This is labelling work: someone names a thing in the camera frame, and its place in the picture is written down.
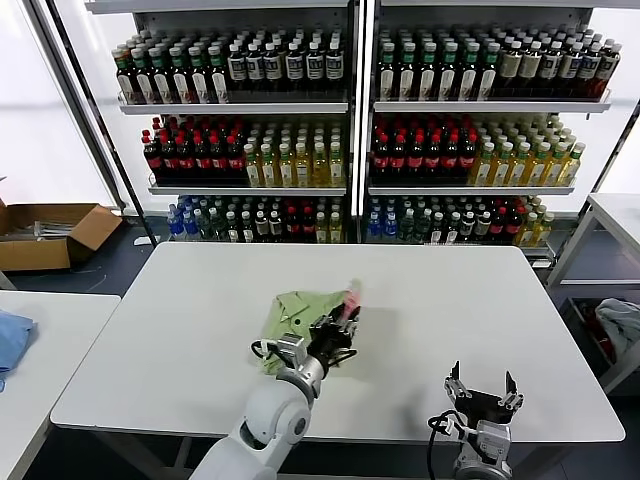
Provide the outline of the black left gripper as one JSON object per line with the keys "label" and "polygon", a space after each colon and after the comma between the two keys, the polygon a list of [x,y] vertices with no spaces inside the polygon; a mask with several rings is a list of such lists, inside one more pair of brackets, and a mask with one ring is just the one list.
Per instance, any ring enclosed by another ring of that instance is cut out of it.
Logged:
{"label": "black left gripper", "polygon": [[359,316],[345,318],[341,310],[322,315],[310,326],[307,354],[318,360],[324,369],[330,369],[354,357],[352,347],[359,325]]}

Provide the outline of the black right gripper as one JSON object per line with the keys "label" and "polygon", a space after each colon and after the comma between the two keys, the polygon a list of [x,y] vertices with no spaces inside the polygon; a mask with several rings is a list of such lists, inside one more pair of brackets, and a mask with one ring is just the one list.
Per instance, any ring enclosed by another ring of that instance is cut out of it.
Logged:
{"label": "black right gripper", "polygon": [[518,391],[516,381],[509,371],[505,373],[505,394],[497,395],[468,390],[460,380],[460,362],[457,361],[444,380],[444,389],[455,409],[467,418],[467,426],[476,429],[480,420],[500,425],[511,422],[511,412],[518,411],[524,396]]}

